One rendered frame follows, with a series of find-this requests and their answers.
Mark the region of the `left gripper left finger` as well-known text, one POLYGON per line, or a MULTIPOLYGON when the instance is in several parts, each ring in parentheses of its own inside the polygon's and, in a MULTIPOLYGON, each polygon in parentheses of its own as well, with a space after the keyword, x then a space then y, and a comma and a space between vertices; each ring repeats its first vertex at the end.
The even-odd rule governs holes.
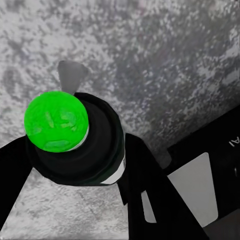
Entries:
POLYGON ((0 148, 0 231, 32 168, 26 152, 26 136, 0 148))

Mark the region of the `insectifuge atomizer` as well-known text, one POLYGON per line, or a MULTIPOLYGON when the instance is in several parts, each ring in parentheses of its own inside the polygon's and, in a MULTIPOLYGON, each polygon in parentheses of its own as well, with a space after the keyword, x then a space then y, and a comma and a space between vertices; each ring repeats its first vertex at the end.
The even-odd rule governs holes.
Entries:
POLYGON ((119 115, 105 100, 77 92, 90 75, 81 62, 61 60, 57 69, 61 91, 39 95, 24 115, 31 164, 59 185, 114 184, 126 168, 119 115))

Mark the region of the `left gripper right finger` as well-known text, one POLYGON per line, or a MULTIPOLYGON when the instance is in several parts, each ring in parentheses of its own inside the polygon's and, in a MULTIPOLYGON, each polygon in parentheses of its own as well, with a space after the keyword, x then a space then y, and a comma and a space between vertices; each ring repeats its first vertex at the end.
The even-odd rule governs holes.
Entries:
POLYGON ((125 134, 129 240, 210 240, 145 142, 125 134), (139 171, 156 223, 145 220, 139 171))

